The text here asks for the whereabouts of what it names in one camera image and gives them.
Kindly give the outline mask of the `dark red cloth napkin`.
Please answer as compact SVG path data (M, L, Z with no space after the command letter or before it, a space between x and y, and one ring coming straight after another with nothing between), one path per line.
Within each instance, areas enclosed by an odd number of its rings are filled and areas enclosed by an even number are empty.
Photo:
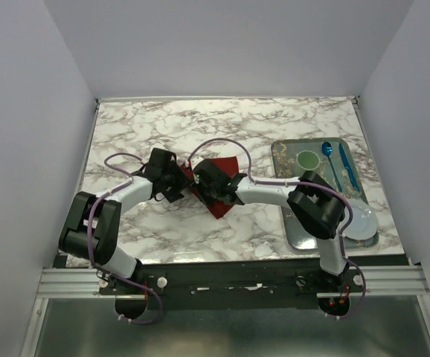
M238 160L235 156L226 158L209 158L209 161L215 163L218 168L220 168L230 177L239 172ZM189 179L193 178L193 171L190 165L181 163L179 166ZM224 217L224 215L226 215L226 213L229 212L229 210L233 207L233 205L227 205L220 200L212 199L209 197L205 198L194 186L190 188L190 191L195 197L199 199L200 202L205 205L211 215L214 216L216 219Z

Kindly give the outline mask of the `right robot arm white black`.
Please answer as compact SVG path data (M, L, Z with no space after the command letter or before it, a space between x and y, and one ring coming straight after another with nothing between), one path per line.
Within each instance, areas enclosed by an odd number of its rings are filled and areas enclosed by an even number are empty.
M346 283L350 263L344 231L353 220L350 203L318 174L306 171L299 178L261 179L249 174L232 176L211 160L193 169L195 188L206 205L265 204L290 209L302 228L317 241L319 282L334 292Z

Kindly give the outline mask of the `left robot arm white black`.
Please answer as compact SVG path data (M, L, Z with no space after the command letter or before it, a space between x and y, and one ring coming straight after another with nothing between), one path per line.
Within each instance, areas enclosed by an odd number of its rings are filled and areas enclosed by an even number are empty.
M81 191L75 195L58 248L116 277L117 286L132 294L144 284L142 263L118 247L121 216L158 195L170 203L182 199L182 191L189 186L190 179L171 151L153 149L149 161L132 173L109 163L110 159L125 155L119 152L104 161L108 168L125 175L125 181L97 194Z

